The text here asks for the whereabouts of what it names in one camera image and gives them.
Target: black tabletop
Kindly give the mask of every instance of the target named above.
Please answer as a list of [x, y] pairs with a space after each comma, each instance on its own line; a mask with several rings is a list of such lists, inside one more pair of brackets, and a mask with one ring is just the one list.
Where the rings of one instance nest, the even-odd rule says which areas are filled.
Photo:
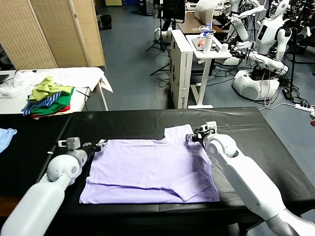
[[67, 125], [70, 116], [34, 120], [21, 114], [0, 115], [0, 128], [16, 129], [9, 146], [0, 153], [0, 196], [21, 197], [46, 171], [48, 151]]
[[[254, 107], [77, 113], [72, 115], [62, 137], [78, 136], [82, 143], [97, 142], [99, 139], [162, 139], [164, 128], [190, 124], [194, 129], [212, 120], [217, 122], [218, 132], [234, 138], [239, 149], [255, 160], [278, 186], [283, 201], [289, 209], [304, 207], [304, 204], [314, 205], [314, 187]], [[219, 203], [79, 204], [79, 197], [85, 186], [85, 179], [89, 175], [90, 165], [84, 167], [75, 184], [66, 190], [59, 215], [86, 217], [141, 215], [145, 221], [148, 215], [170, 216], [173, 213], [208, 214], [214, 212], [216, 217], [221, 214], [225, 218], [231, 216], [232, 213], [235, 213], [233, 215], [253, 215], [244, 207], [243, 202], [214, 161], [212, 171], [220, 192]]]

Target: power strip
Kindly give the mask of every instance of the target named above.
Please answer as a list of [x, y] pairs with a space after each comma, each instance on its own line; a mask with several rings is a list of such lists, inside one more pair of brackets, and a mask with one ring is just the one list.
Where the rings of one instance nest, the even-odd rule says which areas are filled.
[[307, 107], [302, 107], [300, 104], [295, 104], [295, 108], [306, 111], [306, 112], [315, 112], [312, 106], [310, 108], [307, 108]]

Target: shirt sleeve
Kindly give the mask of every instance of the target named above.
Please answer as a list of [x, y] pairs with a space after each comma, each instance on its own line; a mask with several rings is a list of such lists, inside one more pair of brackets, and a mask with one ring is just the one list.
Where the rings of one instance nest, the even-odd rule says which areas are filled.
[[190, 124], [185, 124], [181, 126], [165, 128], [164, 137], [168, 142], [173, 143], [177, 140], [186, 139], [186, 135], [192, 133], [193, 132]]

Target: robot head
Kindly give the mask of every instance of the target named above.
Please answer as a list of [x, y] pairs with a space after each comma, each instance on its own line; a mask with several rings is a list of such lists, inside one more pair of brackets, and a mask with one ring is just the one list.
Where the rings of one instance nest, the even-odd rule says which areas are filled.
[[273, 0], [269, 9], [270, 17], [277, 17], [284, 14], [288, 5], [289, 0]]

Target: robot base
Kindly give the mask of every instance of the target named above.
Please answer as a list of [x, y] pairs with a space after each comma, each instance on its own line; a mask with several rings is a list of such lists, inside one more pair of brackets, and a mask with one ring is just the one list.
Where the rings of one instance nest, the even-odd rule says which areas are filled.
[[271, 99], [278, 87], [278, 80], [252, 80], [251, 70], [240, 70], [234, 77], [233, 87], [242, 97], [253, 101], [261, 101], [266, 97]]

